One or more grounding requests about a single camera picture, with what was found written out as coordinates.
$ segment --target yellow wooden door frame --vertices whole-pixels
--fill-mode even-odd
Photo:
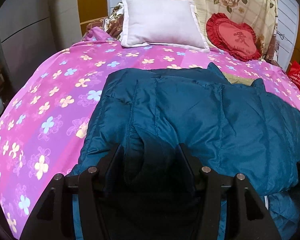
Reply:
[[[78,0],[78,12],[81,33],[84,35],[90,22],[108,16],[107,0]]]

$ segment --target red ruffle trim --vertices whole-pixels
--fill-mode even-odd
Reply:
[[[261,57],[260,52],[257,50],[256,52],[251,56],[242,56],[237,53],[237,49],[234,49],[229,45],[225,39],[222,38],[219,32],[219,25],[221,23],[227,22],[238,29],[245,30],[249,32],[252,35],[253,43],[256,44],[256,34],[254,30],[246,23],[237,24],[233,21],[231,21],[224,13],[217,13],[213,14],[211,18],[207,21],[206,31],[208,35],[208,39],[211,41],[213,45],[215,45],[218,49],[222,49],[226,52],[228,52],[231,56],[233,56],[236,59],[239,59],[243,62],[247,62],[252,59],[259,59]]]

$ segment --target blue puffer jacket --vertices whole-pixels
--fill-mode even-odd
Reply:
[[[125,152],[124,182],[133,191],[166,190],[175,147],[185,143],[203,165],[229,176],[244,173],[260,196],[269,196],[270,213],[283,239],[297,227],[300,211],[287,190],[298,182],[300,111],[267,93],[262,79],[251,86],[231,85],[213,63],[207,69],[112,73],[70,175],[98,163],[117,142]],[[219,239],[225,226],[222,210]],[[74,220],[80,239],[75,199]],[[136,221],[125,224],[132,225],[138,227]],[[185,228],[180,239],[187,239],[186,230],[191,233]],[[125,234],[110,230],[113,240],[138,238]]]

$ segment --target bed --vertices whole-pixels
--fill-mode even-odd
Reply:
[[[124,68],[206,68],[262,78],[266,91],[300,111],[300,92],[278,66],[242,62],[227,52],[209,53],[152,45],[123,48],[99,27],[82,41],[45,60],[0,118],[0,204],[16,238],[54,174],[77,164],[93,110],[107,76]]]

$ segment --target metal screw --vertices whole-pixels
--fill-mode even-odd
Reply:
[[[88,168],[88,172],[89,172],[89,173],[95,173],[97,170],[98,170],[98,169],[97,169],[96,167],[94,167],[94,166]]]
[[[62,174],[61,174],[61,173],[58,173],[58,174],[54,175],[53,178],[54,178],[55,180],[59,180],[59,179],[62,178]]]
[[[203,167],[201,168],[201,170],[202,170],[203,172],[205,172],[205,173],[209,173],[209,172],[211,171],[211,168],[208,167],[208,166],[203,166]]]
[[[238,178],[239,180],[244,180],[244,179],[246,178],[246,176],[244,176],[242,173],[238,173],[238,174],[237,174],[237,178]]]

